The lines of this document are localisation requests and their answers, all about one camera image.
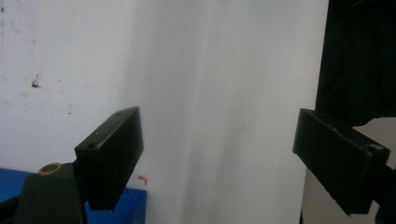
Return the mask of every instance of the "blue box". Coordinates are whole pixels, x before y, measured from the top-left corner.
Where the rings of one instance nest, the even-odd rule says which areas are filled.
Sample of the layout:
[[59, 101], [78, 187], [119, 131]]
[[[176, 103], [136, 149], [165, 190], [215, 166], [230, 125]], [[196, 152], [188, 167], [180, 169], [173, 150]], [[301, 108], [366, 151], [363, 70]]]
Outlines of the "blue box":
[[[21, 194], [30, 173], [0, 168], [0, 203]], [[144, 224], [147, 193], [140, 189], [125, 189], [112, 213], [91, 211], [85, 203], [89, 224]]]

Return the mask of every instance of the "white wall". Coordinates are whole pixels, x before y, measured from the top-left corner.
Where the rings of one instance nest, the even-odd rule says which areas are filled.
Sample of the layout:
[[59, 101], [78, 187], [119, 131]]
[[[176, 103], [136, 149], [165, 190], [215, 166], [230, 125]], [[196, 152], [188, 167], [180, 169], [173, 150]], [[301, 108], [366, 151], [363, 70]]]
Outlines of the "white wall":
[[[148, 223], [298, 223], [325, 0], [0, 0], [0, 166], [68, 162], [140, 105]], [[36, 81], [41, 88], [32, 88]]]

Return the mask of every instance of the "black fabric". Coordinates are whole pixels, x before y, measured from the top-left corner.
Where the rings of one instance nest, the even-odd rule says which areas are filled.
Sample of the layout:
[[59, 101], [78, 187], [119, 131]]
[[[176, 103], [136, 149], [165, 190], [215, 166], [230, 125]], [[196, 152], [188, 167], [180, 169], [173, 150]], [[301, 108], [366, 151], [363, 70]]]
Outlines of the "black fabric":
[[395, 1], [330, 1], [316, 110], [349, 126], [396, 117]]

